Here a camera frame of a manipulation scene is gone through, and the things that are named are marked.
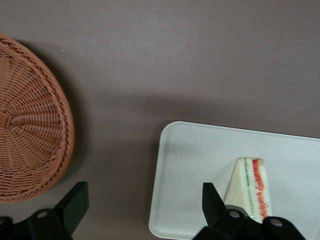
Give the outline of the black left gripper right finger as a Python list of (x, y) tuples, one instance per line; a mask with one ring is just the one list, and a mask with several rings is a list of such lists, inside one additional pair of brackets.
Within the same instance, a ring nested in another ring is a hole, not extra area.
[(225, 205), (212, 183), (202, 186), (202, 211), (207, 226), (195, 240), (303, 240), (305, 237), (288, 220), (269, 216), (261, 223), (234, 205)]

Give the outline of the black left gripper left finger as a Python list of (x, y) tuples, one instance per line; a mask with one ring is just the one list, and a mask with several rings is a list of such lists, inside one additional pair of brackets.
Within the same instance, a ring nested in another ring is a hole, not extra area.
[(71, 240), (89, 209), (86, 181), (74, 187), (53, 207), (35, 211), (28, 218), (13, 223), (9, 216), (0, 217), (2, 240)]

